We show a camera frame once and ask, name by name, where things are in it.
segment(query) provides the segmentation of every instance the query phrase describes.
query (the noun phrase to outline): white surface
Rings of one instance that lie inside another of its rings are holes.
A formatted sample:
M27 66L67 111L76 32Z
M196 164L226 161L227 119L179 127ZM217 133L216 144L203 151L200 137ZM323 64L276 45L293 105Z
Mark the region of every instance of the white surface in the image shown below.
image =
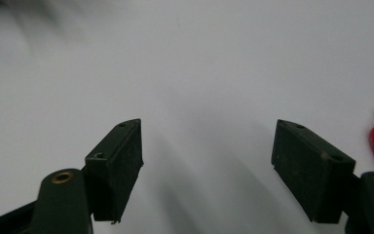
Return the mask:
M95 233L343 233L345 215L308 221L270 157L281 118L374 171L374 1L0 7L0 215L132 118L145 166Z

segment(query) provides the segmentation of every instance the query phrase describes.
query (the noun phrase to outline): white table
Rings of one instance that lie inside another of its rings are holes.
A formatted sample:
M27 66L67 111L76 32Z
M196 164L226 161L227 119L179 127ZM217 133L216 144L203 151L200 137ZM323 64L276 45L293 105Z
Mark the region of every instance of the white table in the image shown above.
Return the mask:
M343 233L270 163L276 121L374 171L374 1L12 1L0 7L0 215L142 120L122 223L94 233Z

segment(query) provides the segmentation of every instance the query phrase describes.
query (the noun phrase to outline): dark object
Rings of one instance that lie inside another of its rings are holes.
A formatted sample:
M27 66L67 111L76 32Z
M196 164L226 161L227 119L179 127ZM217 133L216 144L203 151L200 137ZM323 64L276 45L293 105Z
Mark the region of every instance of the dark object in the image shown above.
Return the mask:
M374 233L374 173L353 174L355 160L304 126L278 120L272 164L311 221L346 233Z
M141 121L121 123L87 156L82 171L48 175L36 202L0 216L0 233L92 233L92 213L95 220L119 221L142 165Z

